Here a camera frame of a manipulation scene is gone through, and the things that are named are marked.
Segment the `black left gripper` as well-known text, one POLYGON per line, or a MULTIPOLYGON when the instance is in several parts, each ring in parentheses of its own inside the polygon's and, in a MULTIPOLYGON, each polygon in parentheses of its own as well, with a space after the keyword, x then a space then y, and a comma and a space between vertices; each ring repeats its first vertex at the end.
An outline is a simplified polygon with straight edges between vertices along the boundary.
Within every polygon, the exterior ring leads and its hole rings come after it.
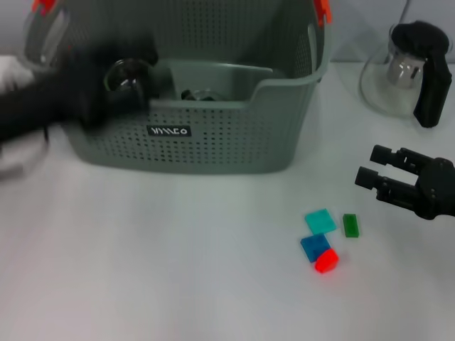
POLYGON ((159 60, 154 40, 108 39, 73 48, 71 64, 1 95, 1 142, 54 124, 94 126, 148 110, 148 99, 140 91, 103 89, 102 70, 120 60, 139 60, 154 66, 159 60))

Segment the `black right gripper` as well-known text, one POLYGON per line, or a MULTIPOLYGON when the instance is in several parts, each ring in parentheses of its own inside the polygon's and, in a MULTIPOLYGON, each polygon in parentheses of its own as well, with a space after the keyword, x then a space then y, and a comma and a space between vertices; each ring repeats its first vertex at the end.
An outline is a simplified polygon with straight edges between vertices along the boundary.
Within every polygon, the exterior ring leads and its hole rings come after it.
POLYGON ((454 164, 451 161, 433 159, 407 148, 394 152, 380 145, 374 146, 370 160, 418 175, 415 187, 359 167, 355 184, 368 190, 376 189, 377 200, 412 211, 426 220, 440 215, 454 216, 454 164))

